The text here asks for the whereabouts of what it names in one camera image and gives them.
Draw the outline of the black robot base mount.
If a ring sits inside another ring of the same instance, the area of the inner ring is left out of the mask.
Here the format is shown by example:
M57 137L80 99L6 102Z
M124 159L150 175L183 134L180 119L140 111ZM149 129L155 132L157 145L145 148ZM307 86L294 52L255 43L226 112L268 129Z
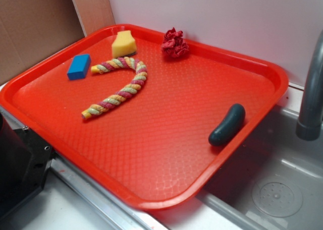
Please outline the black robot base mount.
M12 129L1 116L1 220L39 194L52 146L32 129Z

